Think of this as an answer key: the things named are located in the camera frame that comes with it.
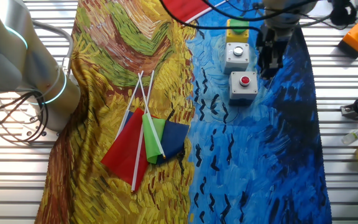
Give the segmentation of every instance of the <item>green button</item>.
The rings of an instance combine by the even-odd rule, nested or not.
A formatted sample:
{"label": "green button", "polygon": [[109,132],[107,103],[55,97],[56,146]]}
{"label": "green button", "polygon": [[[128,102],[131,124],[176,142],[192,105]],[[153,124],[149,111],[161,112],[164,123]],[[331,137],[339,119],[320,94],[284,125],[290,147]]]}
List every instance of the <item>green button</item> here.
{"label": "green button", "polygon": [[[239,26],[249,26],[249,22],[247,21],[238,21],[236,19],[231,19],[230,20],[230,27],[239,27]],[[232,29],[233,32],[235,32],[236,34],[242,34],[243,32],[245,32],[247,29]]]}

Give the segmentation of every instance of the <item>green flag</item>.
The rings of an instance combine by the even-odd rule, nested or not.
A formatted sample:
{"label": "green flag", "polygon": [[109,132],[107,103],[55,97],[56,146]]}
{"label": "green flag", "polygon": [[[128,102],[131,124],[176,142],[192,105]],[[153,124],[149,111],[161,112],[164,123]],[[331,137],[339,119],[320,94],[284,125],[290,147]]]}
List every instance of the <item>green flag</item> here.
{"label": "green flag", "polygon": [[151,164],[156,164],[158,155],[162,154],[161,139],[165,120],[158,118],[152,119],[149,113],[144,114],[142,119],[147,161]]}

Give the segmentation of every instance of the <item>red flag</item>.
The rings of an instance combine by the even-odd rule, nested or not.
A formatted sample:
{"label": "red flag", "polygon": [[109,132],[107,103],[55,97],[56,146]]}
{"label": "red flag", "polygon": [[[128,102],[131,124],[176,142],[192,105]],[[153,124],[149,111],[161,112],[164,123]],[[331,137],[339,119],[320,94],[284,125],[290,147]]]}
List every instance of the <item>red flag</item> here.
{"label": "red flag", "polygon": [[210,7],[202,0],[163,0],[169,11],[183,22],[191,22],[202,16]]}
{"label": "red flag", "polygon": [[[142,127],[143,111],[139,108],[131,116],[121,134],[114,141],[109,151],[102,159],[102,164],[107,166],[120,179],[132,185],[136,162],[137,145],[139,142],[140,129]],[[135,191],[139,188],[147,166],[146,148],[144,140],[140,151],[139,168],[137,170]]]}

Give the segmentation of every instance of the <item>red button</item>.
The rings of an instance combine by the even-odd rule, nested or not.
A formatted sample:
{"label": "red button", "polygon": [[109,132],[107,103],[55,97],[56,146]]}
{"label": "red button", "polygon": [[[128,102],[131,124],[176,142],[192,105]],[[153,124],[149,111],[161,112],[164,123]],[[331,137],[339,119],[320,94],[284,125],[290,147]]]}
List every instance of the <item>red button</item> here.
{"label": "red button", "polygon": [[248,77],[241,77],[241,79],[240,79],[240,84],[242,86],[247,86],[247,85],[249,85],[250,82],[251,82],[251,80]]}

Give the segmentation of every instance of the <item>painted cloth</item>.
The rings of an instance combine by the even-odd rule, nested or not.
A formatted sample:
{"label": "painted cloth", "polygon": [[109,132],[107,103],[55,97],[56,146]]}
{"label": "painted cloth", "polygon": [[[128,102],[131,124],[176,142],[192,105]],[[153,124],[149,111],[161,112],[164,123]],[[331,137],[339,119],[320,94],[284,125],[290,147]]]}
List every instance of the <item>painted cloth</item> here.
{"label": "painted cloth", "polygon": [[[227,4],[221,9],[240,14]],[[198,23],[223,26],[226,19],[210,12]],[[255,36],[251,31],[251,47]],[[183,28],[157,0],[81,0],[73,38],[81,101],[51,151],[36,223],[331,223],[313,74],[300,30],[285,68],[272,81],[259,80],[246,108],[227,104],[224,31]],[[141,70],[146,91],[156,71],[150,112],[191,128],[183,153],[149,165],[131,194],[100,161]],[[139,93],[132,111],[144,108]]]}

